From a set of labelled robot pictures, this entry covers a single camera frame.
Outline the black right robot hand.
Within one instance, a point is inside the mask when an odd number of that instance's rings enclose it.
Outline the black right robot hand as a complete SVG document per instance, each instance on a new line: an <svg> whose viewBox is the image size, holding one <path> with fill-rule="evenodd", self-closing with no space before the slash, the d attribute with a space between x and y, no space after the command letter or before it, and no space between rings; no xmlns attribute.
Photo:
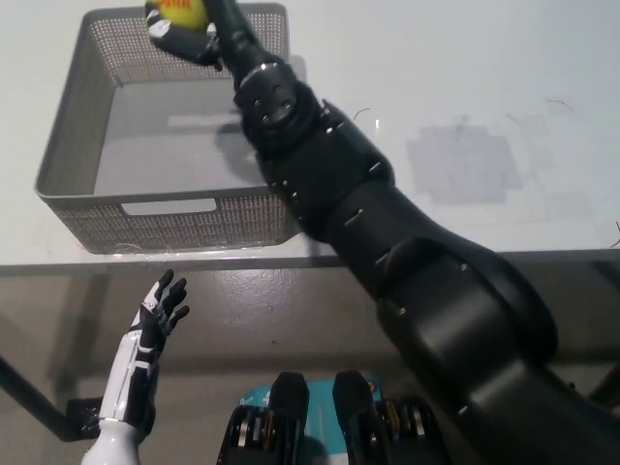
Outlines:
<svg viewBox="0 0 620 465"><path fill-rule="evenodd" d="M227 68L237 79L254 68L282 62L264 48L234 1L146 1L151 43L190 63Z"/></svg>

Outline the white and black left hand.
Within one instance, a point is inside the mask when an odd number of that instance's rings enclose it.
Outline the white and black left hand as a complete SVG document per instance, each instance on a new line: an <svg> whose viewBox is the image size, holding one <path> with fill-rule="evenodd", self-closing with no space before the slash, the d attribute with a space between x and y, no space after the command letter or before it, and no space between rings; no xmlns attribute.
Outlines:
<svg viewBox="0 0 620 465"><path fill-rule="evenodd" d="M148 435L156 417L159 359L168 337L189 313L187 281L167 270L146 294L122 336L101 404L101 420L117 420Z"/></svg>

